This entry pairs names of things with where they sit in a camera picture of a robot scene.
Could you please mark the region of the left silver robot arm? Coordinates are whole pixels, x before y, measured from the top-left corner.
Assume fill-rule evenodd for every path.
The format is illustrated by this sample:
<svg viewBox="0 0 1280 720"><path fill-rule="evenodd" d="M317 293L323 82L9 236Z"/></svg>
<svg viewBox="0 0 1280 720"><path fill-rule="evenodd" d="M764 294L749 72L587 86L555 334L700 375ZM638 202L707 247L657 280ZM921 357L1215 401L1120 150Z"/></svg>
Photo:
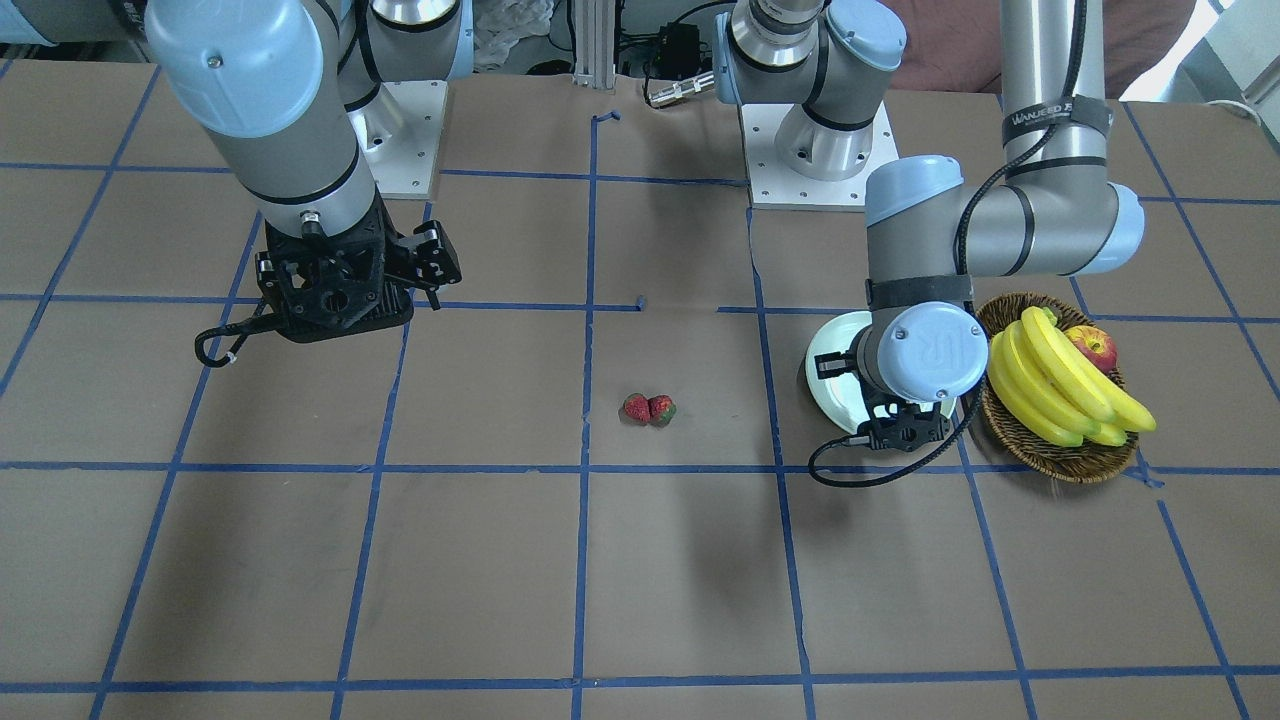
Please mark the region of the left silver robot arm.
<svg viewBox="0 0 1280 720"><path fill-rule="evenodd" d="M941 437L989 364L975 278L1110 272L1138 250L1146 214L1107 177L1103 22L1101 1L739 1L718 17L721 99L786 108L774 151L795 176L865 178L867 309L828 322L806 363L812 397L855 439ZM1004 95L992 177L969 186L943 155L867 169L895 79L968 70Z"/></svg>

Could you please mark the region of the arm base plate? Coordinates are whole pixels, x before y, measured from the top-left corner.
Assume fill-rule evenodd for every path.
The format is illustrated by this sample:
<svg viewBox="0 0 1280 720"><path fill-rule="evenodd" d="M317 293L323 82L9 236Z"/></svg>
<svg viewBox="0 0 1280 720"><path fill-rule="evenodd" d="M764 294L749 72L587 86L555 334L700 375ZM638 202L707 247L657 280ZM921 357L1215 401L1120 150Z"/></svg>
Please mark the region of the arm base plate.
<svg viewBox="0 0 1280 720"><path fill-rule="evenodd" d="M384 83L348 113L384 199L434 197L448 94L443 79Z"/></svg>
<svg viewBox="0 0 1280 720"><path fill-rule="evenodd" d="M899 159L887 108L860 129L831 129L799 104L740 108L751 205L799 211L865 210L867 181Z"/></svg>

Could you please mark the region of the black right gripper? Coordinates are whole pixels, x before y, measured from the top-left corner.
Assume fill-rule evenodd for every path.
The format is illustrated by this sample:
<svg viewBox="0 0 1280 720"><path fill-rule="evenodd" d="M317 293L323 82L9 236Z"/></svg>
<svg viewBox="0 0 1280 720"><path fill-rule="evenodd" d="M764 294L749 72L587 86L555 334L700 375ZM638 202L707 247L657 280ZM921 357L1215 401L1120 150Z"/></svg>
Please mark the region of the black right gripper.
<svg viewBox="0 0 1280 720"><path fill-rule="evenodd" d="M261 324L296 343L403 325L413 316L412 288L438 307L436 291L462 281L443 224L429 220L402 234L380 196L340 233L306 220L297 234L268 225L265 238L256 283L271 313Z"/></svg>

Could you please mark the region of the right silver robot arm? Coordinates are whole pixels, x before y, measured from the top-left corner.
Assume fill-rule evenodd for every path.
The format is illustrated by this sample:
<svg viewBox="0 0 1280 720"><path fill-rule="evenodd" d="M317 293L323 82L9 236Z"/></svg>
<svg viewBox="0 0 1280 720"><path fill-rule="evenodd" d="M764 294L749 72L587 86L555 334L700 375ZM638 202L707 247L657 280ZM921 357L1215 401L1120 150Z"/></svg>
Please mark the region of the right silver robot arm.
<svg viewBox="0 0 1280 720"><path fill-rule="evenodd" d="M5 1L3 42L142 41L264 219L253 314L206 343L311 343L394 328L463 275L438 220L399 232L384 195L421 197L440 113L394 88L474 69L470 1Z"/></svg>

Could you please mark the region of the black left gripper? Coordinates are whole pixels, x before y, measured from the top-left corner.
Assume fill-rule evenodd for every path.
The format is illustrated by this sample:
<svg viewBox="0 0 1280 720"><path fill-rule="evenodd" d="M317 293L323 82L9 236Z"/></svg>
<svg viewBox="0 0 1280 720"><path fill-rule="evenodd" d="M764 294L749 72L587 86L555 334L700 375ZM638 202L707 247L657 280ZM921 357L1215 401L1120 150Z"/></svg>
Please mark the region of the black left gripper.
<svg viewBox="0 0 1280 720"><path fill-rule="evenodd" d="M919 404L890 400L893 397L886 395L865 398L865 436L870 448L913 452L942 442L951 432L951 421L938 404L923 409Z"/></svg>

